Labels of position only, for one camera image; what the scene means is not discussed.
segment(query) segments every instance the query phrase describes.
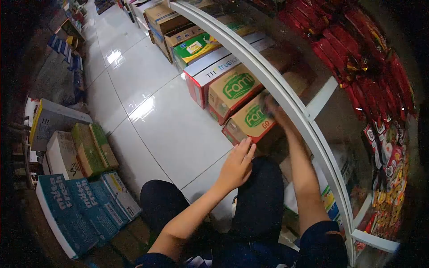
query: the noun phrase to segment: metal shelf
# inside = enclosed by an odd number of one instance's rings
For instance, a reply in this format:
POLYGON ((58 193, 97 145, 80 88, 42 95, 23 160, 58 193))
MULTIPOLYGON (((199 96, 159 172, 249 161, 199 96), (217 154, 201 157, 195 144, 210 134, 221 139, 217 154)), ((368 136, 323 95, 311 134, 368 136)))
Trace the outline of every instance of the metal shelf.
POLYGON ((355 239, 372 247, 387 252, 394 252, 399 243, 355 229, 368 210, 372 196, 371 194, 367 196, 358 215, 356 218, 353 218, 352 207, 341 170, 325 136, 315 121, 335 90, 342 90, 338 88, 336 80, 332 76, 329 77, 310 102, 304 105, 291 86, 283 79, 282 75, 239 35, 214 17, 187 2, 167 2, 171 9, 201 27, 234 54, 268 89, 300 131, 303 139, 320 165, 328 184, 331 186, 332 193, 337 202, 347 238, 345 244, 348 251, 349 264, 353 267, 357 259, 354 249, 355 239))

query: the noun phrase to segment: white tiled floor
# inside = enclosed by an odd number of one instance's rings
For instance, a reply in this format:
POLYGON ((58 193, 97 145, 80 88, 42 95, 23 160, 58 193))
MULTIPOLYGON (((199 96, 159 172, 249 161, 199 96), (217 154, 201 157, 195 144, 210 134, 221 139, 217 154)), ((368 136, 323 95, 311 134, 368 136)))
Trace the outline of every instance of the white tiled floor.
MULTIPOLYGON (((98 15, 89 0, 86 9, 88 106, 109 135, 121 178, 136 198, 145 182, 158 179, 195 201, 216 181, 232 145, 146 29, 118 6, 98 15)), ((235 195, 212 212, 221 231, 230 225, 235 195)))

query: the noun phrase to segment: shelf bracket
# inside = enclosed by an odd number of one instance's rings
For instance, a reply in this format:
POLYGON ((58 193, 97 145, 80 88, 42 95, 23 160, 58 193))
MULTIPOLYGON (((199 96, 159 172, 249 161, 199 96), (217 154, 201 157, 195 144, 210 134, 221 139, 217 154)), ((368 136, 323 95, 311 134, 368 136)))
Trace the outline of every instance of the shelf bracket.
POLYGON ((325 107, 329 98, 334 93, 335 89, 338 86, 338 82, 333 76, 331 76, 328 81, 323 85, 319 92, 314 96, 310 101, 304 111, 305 117, 309 122, 312 122, 319 115, 320 111, 325 107))
POLYGON ((354 239, 359 240, 371 247, 375 247, 375 248, 378 248, 379 250, 383 250, 389 253, 394 253, 400 245, 400 243, 398 242, 393 242, 384 238, 380 238, 378 236, 362 232, 358 229, 355 229, 351 233, 351 236, 354 239))

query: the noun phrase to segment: product box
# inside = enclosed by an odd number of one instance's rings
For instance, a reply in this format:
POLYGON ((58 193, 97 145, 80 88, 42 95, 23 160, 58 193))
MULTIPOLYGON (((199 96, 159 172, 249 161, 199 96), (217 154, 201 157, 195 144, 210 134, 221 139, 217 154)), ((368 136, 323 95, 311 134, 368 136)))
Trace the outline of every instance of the product box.
POLYGON ((164 35, 166 50, 169 53, 171 61, 173 61, 175 65, 177 64, 173 59, 174 47, 193 37, 196 37, 197 35, 202 34, 203 32, 204 32, 203 29, 201 29, 200 27, 196 26, 193 23, 190 23, 164 35))
POLYGON ((82 174, 70 132, 55 131, 47 147, 46 156, 50 174, 63 174, 66 181, 85 177, 82 174))
POLYGON ((122 183, 116 172, 106 172, 101 174, 108 192, 115 197, 119 208, 129 220, 135 219, 142 211, 137 202, 132 198, 125 185, 122 183))
POLYGON ((166 49, 164 35, 176 28, 184 26, 190 21, 176 11, 168 8, 162 2, 145 9, 144 17, 149 26, 152 43, 156 44, 167 59, 172 63, 166 49))
MULTIPOLYGON (((244 22, 234 21, 231 16, 217 18, 239 36, 246 36, 255 31, 255 28, 247 26, 244 22)), ((174 47, 174 61, 179 70, 195 62, 204 55, 221 47, 222 45, 208 33, 202 33, 174 47)))
MULTIPOLYGON (((299 58, 294 51, 282 51, 281 48, 269 47, 260 52, 273 67, 284 73, 299 58)), ((223 125, 237 110, 241 109, 262 89, 261 82, 243 64, 224 73, 212 82, 208 89, 208 108, 210 114, 223 125)))
POLYGON ((101 180, 89 183, 92 193, 97 198, 100 205, 103 207, 107 216, 116 225, 118 229, 125 226, 130 220, 125 216, 122 210, 116 204, 115 198, 107 190, 106 186, 101 180))
POLYGON ((208 88, 210 114, 223 125, 236 111, 259 94, 263 85, 244 64, 224 73, 208 88))
POLYGON ((298 96, 304 95, 305 90, 314 81, 314 77, 314 71, 303 62, 295 64, 283 74, 283 78, 298 96))
POLYGON ((119 163, 110 148, 109 142, 107 141, 106 135, 104 134, 101 126, 96 123, 91 123, 89 124, 89 129, 104 167, 110 170, 117 169, 119 163))
POLYGON ((39 176, 36 195, 55 238, 70 259, 77 259, 98 242, 94 229, 78 212, 62 174, 39 176))
POLYGON ((127 224, 111 241, 111 244, 132 263, 145 254, 151 244, 148 227, 140 218, 127 224))
POLYGON ((71 131, 76 123, 92 123, 88 114, 64 107, 47 99, 41 99, 30 132, 32 151, 46 151, 46 145, 54 131, 71 131))
POLYGON ((89 126, 77 123, 72 129, 72 137, 83 175, 89 178, 106 171, 92 139, 89 126))
POLYGON ((76 207, 95 229, 99 236, 98 246, 106 244, 119 229, 107 216, 86 178, 67 181, 67 188, 75 201, 76 207))
POLYGON ((278 144, 285 140, 284 130, 275 120, 267 117, 259 106, 262 97, 262 94, 254 97, 236 112, 222 129, 222 133, 233 145, 251 137, 252 142, 257 144, 257 155, 271 154, 278 148, 287 148, 287 145, 278 144))
MULTIPOLYGON (((251 33, 243 39, 258 52, 274 45, 271 38, 259 32, 251 33)), ((222 47, 186 67, 183 72, 192 99, 202 109, 205 109, 208 105, 208 87, 210 84, 240 63, 236 56, 222 47)))

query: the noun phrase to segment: person's right hand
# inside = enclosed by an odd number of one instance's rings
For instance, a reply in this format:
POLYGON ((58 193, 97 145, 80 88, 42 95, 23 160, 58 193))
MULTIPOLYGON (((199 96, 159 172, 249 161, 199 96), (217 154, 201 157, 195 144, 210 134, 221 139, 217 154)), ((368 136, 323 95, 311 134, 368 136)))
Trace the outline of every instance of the person's right hand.
POLYGON ((251 141, 252 139, 248 137, 243 139, 239 145, 234 146, 213 187, 228 194, 247 181, 252 171, 251 161, 256 150, 255 143, 252 144, 249 150, 251 141))
POLYGON ((265 97, 265 105, 268 107, 268 110, 272 112, 275 120, 285 130, 287 135, 293 134, 298 139, 302 138, 301 134, 295 127, 295 124, 290 120, 289 116, 284 112, 283 108, 275 102, 271 94, 265 97))

